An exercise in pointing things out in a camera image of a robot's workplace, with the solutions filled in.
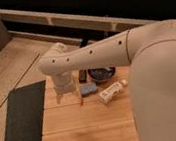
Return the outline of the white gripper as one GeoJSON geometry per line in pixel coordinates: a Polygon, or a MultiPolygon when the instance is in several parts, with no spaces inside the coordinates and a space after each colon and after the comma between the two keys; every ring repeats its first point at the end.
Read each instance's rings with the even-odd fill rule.
{"type": "Polygon", "coordinates": [[[75,90],[74,79],[70,72],[55,74],[51,77],[51,80],[53,80],[53,86],[56,91],[55,98],[57,103],[60,103],[62,99],[61,95],[69,92],[73,92],[73,95],[79,99],[78,91],[75,90]]]}

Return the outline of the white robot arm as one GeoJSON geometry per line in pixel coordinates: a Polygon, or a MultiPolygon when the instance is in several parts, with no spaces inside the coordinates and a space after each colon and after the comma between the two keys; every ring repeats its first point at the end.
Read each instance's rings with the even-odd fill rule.
{"type": "Polygon", "coordinates": [[[79,69],[130,67],[129,91],[139,141],[176,141],[176,20],[142,25],[69,52],[54,44],[39,61],[57,91],[79,69]]]}

